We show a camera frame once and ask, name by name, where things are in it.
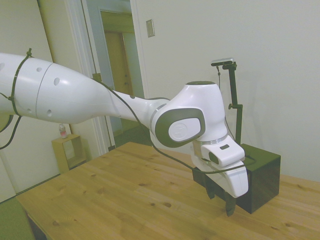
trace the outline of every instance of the white robotic arm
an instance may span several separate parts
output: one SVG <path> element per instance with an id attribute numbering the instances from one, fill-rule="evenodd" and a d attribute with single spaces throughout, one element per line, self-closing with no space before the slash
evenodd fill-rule
<path id="1" fill-rule="evenodd" d="M 0 53 L 0 119 L 21 116 L 54 123 L 77 124 L 97 116 L 136 121 L 131 110 L 100 83 L 66 67 L 29 58 L 19 70 L 14 103 L 6 99 L 25 57 Z M 209 81 L 187 83 L 172 100 L 142 99 L 120 92 L 140 122 L 165 146 L 192 142 L 192 162 L 204 172 L 243 166 L 244 150 L 228 136 L 219 87 Z M 237 198 L 248 191 L 246 168 L 207 174 Z"/>

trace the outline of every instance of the black cable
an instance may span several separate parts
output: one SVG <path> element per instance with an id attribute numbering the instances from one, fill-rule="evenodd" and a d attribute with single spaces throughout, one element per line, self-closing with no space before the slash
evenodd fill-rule
<path id="1" fill-rule="evenodd" d="M 247 163 L 247 164 L 244 164 L 244 165 L 240 165 L 240 166 L 235 166 L 235 167 L 231 167 L 231 168 L 228 168 L 228 169 L 224 169 L 224 170 L 217 170 L 217 171 L 201 171 L 197 168 L 194 168 L 188 164 L 186 164 L 185 162 L 173 157 L 173 156 L 170 156 L 164 152 L 162 152 L 161 150 L 159 150 L 155 145 L 154 143 L 151 141 L 151 139 L 148 137 L 148 134 L 146 132 L 146 130 L 143 128 L 143 124 L 140 122 L 139 118 L 137 117 L 135 111 L 130 107 L 130 105 L 122 98 L 120 97 L 115 91 L 113 91 L 109 86 L 105 85 L 103 82 L 100 82 L 100 81 L 97 81 L 98 83 L 100 83 L 101 85 L 103 85 L 105 88 L 107 88 L 111 93 L 113 93 L 118 99 L 120 99 L 128 108 L 129 110 L 132 112 L 133 116 L 135 117 L 136 121 L 139 123 L 140 127 L 142 128 L 144 134 L 147 136 L 147 139 L 150 141 L 152 147 L 158 152 L 160 153 L 161 155 L 169 158 L 169 159 L 172 159 L 182 165 L 184 165 L 185 167 L 191 169 L 192 171 L 195 171 L 195 172 L 198 172 L 198 173 L 202 173 L 202 174 L 219 174 L 219 173 L 224 173 L 224 172 L 227 172 L 227 171 L 231 171 L 231 170 L 235 170 L 235 169 L 239 169 L 239 168 L 242 168 L 242 167 L 246 167 L 246 166 L 249 166 L 249 165 L 252 165 L 252 164 L 255 164 L 257 162 L 257 160 L 253 159 L 252 157 L 249 157 L 251 160 L 253 160 L 253 162 L 251 163 Z"/>
<path id="2" fill-rule="evenodd" d="M 15 136 L 15 133 L 16 133 L 16 130 L 17 130 L 17 127 L 19 125 L 19 122 L 20 122 L 21 118 L 22 118 L 22 116 L 19 116 L 19 118 L 17 119 L 17 121 L 15 123 L 15 126 L 13 128 L 10 140 L 8 141 L 8 143 L 6 145 L 0 147 L 0 150 L 5 149 L 6 147 L 8 147 L 11 144 L 12 140 L 14 139 L 14 136 Z"/>
<path id="3" fill-rule="evenodd" d="M 220 71 L 219 71 L 219 67 L 218 67 L 218 66 L 216 66 L 216 69 L 218 70 L 218 76 L 219 76 L 219 85 L 218 85 L 218 87 L 219 87 L 219 89 L 220 89 L 220 75 L 221 75 L 221 73 L 220 73 Z M 235 137 L 234 137 L 234 135 L 232 134 L 232 131 L 230 130 L 230 127 L 229 127 L 229 124 L 228 124 L 228 121 L 227 121 L 227 117 L 226 117 L 226 116 L 224 116 L 224 121 L 225 121 L 226 127 L 227 127 L 228 130 L 229 130 L 229 133 L 230 133 L 231 136 L 232 136 L 232 139 L 235 140 Z"/>

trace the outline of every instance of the black metal stand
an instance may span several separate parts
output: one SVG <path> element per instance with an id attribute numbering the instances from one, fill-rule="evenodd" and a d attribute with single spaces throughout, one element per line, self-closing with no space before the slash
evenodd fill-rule
<path id="1" fill-rule="evenodd" d="M 241 130 L 242 130 L 242 112 L 243 105 L 238 104 L 237 98 L 237 86 L 236 86 L 236 74 L 237 63 L 234 61 L 231 64 L 223 65 L 222 69 L 229 70 L 230 79 L 230 89 L 231 89 L 231 100 L 232 103 L 229 104 L 229 109 L 236 109 L 236 127 L 235 127 L 235 142 L 241 144 Z"/>

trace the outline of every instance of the circular hole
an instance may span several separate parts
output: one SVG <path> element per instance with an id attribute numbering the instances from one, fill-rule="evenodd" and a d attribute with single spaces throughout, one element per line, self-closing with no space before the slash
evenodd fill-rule
<path id="1" fill-rule="evenodd" d="M 53 81 L 53 84 L 57 86 L 60 83 L 60 78 L 56 77 Z"/>
<path id="2" fill-rule="evenodd" d="M 5 67 L 5 63 L 4 62 L 0 63 L 0 71 L 4 69 L 4 67 Z"/>

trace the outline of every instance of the wood grain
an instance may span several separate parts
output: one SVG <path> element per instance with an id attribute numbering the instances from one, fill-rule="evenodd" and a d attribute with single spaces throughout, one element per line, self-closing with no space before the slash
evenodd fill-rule
<path id="1" fill-rule="evenodd" d="M 189 155 L 170 152 L 188 164 Z M 19 196 L 52 240 L 316 240 L 320 183 L 282 175 L 280 193 L 253 214 L 209 199 L 192 172 L 127 143 Z"/>

